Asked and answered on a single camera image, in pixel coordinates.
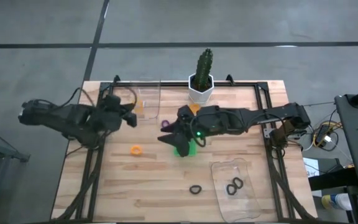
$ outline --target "clear plastic bin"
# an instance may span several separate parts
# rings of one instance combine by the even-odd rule
[[[244,222],[262,214],[255,198],[245,160],[234,159],[230,162],[215,162],[211,166],[211,172],[219,208],[225,222]],[[237,189],[234,195],[229,195],[226,192],[226,186],[232,184],[235,177],[240,178],[244,185]]]
[[[140,77],[136,81],[122,83],[129,83],[129,86],[114,88],[114,94],[121,97],[121,103],[133,103],[135,93],[137,102],[133,112],[137,115],[138,123],[156,123],[160,110],[161,80]]]

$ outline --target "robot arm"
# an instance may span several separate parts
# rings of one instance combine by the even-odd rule
[[[106,133],[117,131],[122,120],[136,127],[135,104],[120,105],[118,96],[106,95],[97,107],[88,105],[57,106],[44,100],[23,103],[19,121],[26,125],[44,125],[61,132],[68,139],[75,138],[84,147],[93,149]]]
[[[283,147],[287,144],[287,137],[310,125],[310,120],[303,106],[290,103],[285,106],[251,111],[245,108],[220,108],[219,106],[202,107],[195,116],[188,106],[178,110],[177,120],[161,129],[162,132],[171,133],[158,137],[159,141],[175,146],[180,156],[189,153],[189,142],[194,139],[204,147],[205,137],[218,134],[240,135],[248,132],[251,126],[282,121],[283,126],[268,134],[272,144]]]

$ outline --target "wooden tabletop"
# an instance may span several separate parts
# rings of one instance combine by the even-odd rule
[[[273,106],[287,104],[284,82],[266,82]],[[99,84],[85,82],[83,86],[94,101]],[[254,126],[240,136],[209,137],[206,147],[197,148],[196,156],[180,158],[174,155],[172,146],[157,141],[157,137],[164,135],[160,132],[162,120],[174,122],[177,109],[192,103],[187,88],[161,87],[159,107],[155,107],[158,100],[153,88],[141,88],[140,92],[136,88],[136,92],[138,101],[144,105],[136,112],[143,114],[145,120],[138,121],[136,128],[123,122],[120,130],[106,139],[94,222],[223,222],[211,164],[237,158],[246,162],[254,198],[262,212],[257,218],[241,221],[277,221],[260,126]],[[123,102],[133,101],[133,96],[124,88],[115,87],[114,94],[121,96]],[[90,104],[84,95],[81,95],[80,103]],[[250,87],[215,87],[206,105],[257,110],[255,92]],[[134,145],[142,147],[141,156],[130,154]],[[68,152],[78,146],[77,142],[71,142]],[[52,218],[58,217],[78,193],[85,157],[86,149],[81,149],[66,159]],[[299,147],[287,147],[284,161],[292,192],[302,206],[317,217]],[[192,185],[200,185],[203,190],[193,195],[189,193]],[[280,197],[287,217],[283,192]],[[88,209],[88,202],[89,197],[84,211]]]

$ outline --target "white hexagonal pot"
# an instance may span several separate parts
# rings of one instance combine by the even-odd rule
[[[204,92],[200,92],[200,91],[193,89],[190,85],[191,78],[195,75],[196,74],[194,73],[189,76],[189,80],[188,80],[189,96],[190,96],[191,100],[193,100],[194,103],[204,104],[209,100],[209,97],[212,94],[212,90],[214,89],[214,77],[211,74],[209,74],[209,77],[211,78],[211,81],[212,81],[212,86],[208,90],[206,90]]]

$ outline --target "gray floor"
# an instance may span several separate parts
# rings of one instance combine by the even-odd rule
[[[0,0],[0,44],[92,42],[102,0]],[[358,1],[111,0],[101,42],[358,41]],[[153,77],[185,80],[203,49],[99,49],[91,80]],[[236,80],[284,80],[290,101],[305,105],[358,92],[358,47],[213,49],[212,74]],[[0,49],[0,135],[31,154],[13,164],[0,194],[0,223],[48,220],[67,141],[55,131],[20,125],[21,103],[64,102],[81,85],[89,49]],[[334,105],[308,107],[312,123]],[[343,133],[339,148],[349,153]],[[338,157],[311,149],[305,157]],[[325,220],[343,214],[319,209]]]

